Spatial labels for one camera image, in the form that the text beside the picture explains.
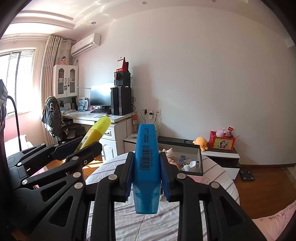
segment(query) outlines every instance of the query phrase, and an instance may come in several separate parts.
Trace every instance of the pink pillow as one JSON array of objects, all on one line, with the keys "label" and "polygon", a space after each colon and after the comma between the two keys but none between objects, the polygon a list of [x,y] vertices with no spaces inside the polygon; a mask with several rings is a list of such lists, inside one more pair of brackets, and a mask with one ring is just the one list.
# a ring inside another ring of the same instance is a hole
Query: pink pillow
[{"label": "pink pillow", "polygon": [[283,232],[296,210],[296,200],[275,215],[252,219],[267,241],[275,241]]}]

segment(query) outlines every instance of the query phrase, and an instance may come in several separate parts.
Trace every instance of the blue highlighter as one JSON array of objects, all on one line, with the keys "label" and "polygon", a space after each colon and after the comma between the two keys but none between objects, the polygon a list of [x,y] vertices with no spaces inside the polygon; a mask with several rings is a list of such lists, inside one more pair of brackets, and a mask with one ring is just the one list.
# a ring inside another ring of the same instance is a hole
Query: blue highlighter
[{"label": "blue highlighter", "polygon": [[133,199],[137,214],[156,214],[161,186],[160,160],[153,124],[141,124],[133,162]]}]

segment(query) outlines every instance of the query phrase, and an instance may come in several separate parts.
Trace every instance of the window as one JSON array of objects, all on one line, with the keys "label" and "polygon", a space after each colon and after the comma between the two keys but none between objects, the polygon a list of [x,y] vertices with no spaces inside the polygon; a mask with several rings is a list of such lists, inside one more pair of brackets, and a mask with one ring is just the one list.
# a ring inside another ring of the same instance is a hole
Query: window
[{"label": "window", "polygon": [[[33,96],[33,59],[34,50],[12,51],[0,55],[0,79],[3,80],[8,95],[16,104],[17,112],[24,113],[32,109]],[[10,100],[6,104],[7,115],[14,113]]]}]

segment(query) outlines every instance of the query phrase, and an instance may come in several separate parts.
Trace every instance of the keyboard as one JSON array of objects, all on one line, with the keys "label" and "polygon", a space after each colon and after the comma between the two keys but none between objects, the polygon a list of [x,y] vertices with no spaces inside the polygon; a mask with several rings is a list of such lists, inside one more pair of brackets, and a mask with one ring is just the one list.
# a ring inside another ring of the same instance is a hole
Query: keyboard
[{"label": "keyboard", "polygon": [[111,109],[95,109],[91,111],[91,113],[104,113],[104,114],[110,115]]}]

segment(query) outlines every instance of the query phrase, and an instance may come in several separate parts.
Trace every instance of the red box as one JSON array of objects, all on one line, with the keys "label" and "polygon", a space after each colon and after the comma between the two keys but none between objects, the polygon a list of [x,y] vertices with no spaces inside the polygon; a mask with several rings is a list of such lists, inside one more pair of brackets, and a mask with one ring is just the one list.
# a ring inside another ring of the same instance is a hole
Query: red box
[{"label": "red box", "polygon": [[215,131],[210,133],[210,147],[213,149],[233,150],[235,138],[228,138],[226,135],[217,137]]}]

